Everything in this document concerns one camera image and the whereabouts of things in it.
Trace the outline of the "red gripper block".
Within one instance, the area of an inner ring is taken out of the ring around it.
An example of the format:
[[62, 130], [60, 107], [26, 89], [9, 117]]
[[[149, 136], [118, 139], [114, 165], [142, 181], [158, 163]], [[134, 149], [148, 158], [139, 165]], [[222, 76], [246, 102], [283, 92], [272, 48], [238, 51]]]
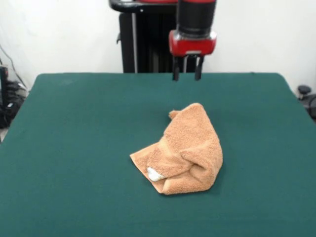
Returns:
[[207, 38], [189, 39], [182, 37], [176, 30], [172, 30], [168, 36], [169, 51], [173, 55], [173, 78], [179, 79], [179, 58], [177, 56], [200, 55], [195, 69], [195, 80], [200, 80], [204, 56], [213, 53], [217, 41], [217, 34], [212, 31]]

